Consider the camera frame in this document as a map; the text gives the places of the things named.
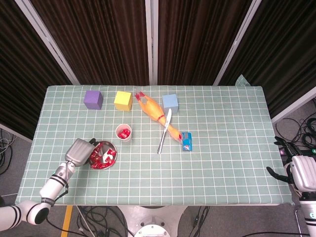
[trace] black curtain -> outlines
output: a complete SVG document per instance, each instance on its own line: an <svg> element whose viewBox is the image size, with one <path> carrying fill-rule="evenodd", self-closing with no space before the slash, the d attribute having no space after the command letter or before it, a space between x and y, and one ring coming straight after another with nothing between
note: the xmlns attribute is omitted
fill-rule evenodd
<svg viewBox="0 0 316 237"><path fill-rule="evenodd" d="M32 139L47 87L70 82L15 1L0 19L0 123Z"/></svg>
<svg viewBox="0 0 316 237"><path fill-rule="evenodd" d="M243 74L273 118L316 86L316 1L261 2L220 85Z"/></svg>
<svg viewBox="0 0 316 237"><path fill-rule="evenodd" d="M158 84L212 85L251 0L159 0Z"/></svg>
<svg viewBox="0 0 316 237"><path fill-rule="evenodd" d="M81 84L149 84L144 0L32 4Z"/></svg>

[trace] paper cup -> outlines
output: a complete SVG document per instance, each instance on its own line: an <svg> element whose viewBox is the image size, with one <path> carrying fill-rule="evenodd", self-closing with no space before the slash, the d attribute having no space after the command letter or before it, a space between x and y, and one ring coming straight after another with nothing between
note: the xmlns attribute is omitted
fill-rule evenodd
<svg viewBox="0 0 316 237"><path fill-rule="evenodd" d="M124 129L130 130L130 135L125 139L121 139L119 137L119 133L122 132ZM117 126L115 134L117 135L117 138L119 138L122 142L129 142L130 139L132 138L132 129L130 128L128 124L120 124L119 126Z"/></svg>

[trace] knife blade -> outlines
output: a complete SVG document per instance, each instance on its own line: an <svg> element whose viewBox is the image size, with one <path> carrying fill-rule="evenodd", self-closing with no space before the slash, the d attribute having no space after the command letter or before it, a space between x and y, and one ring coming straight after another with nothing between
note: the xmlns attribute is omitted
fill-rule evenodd
<svg viewBox="0 0 316 237"><path fill-rule="evenodd" d="M162 151L162 146L163 146L164 137L165 137L166 131L167 131L168 127L169 127L170 120L171 120L171 116L172 116L172 112L171 112L171 109L169 109L168 115L167 115L167 118L166 118L166 123L164 124L164 129L163 129L162 137L161 137L161 140L160 140L160 143L159 143L159 147L158 147L158 150L157 150L157 154L160 154L161 151Z"/></svg>

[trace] rubber chicken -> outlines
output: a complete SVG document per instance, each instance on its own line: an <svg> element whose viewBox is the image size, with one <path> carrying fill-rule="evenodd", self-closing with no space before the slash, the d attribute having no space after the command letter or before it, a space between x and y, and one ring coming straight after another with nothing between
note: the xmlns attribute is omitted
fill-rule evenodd
<svg viewBox="0 0 316 237"><path fill-rule="evenodd" d="M166 117L163 113L162 108L155 100L153 100L151 97L145 95L142 91L136 92L135 97L138 100L138 103L142 110L153 120L158 121L162 126L166 123ZM146 104L143 104L141 101L141 97L145 97L147 99ZM182 143L182 134L177 129L175 129L173 126L169 125L168 132L170 133L170 136Z"/></svg>

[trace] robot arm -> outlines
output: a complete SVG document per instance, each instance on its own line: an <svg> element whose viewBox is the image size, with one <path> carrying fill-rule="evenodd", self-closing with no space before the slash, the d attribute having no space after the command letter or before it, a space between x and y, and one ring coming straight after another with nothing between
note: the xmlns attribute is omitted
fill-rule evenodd
<svg viewBox="0 0 316 237"><path fill-rule="evenodd" d="M40 190L41 203L26 200L16 206L0 208L0 231L14 228L21 221L32 225L42 223L57 199L68 192L68 181L74 174L75 167L86 164L96 144L95 139L86 142L79 138L73 143L66 152L66 162L60 164L55 173ZM66 187L66 191L58 197L64 187Z"/></svg>
<svg viewBox="0 0 316 237"><path fill-rule="evenodd" d="M311 237L316 237L316 162L312 157L303 156L292 143L276 137L276 145L282 145L288 155L287 176L276 174L270 167L268 172L272 177L293 184L302 195L300 204L305 222Z"/></svg>

